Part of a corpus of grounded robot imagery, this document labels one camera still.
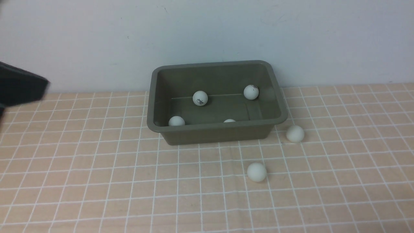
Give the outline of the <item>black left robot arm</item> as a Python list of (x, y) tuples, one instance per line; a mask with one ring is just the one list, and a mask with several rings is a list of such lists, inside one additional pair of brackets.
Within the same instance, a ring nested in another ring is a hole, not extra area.
[(0, 62), (0, 116), (6, 108), (42, 100), (49, 85), (40, 75)]

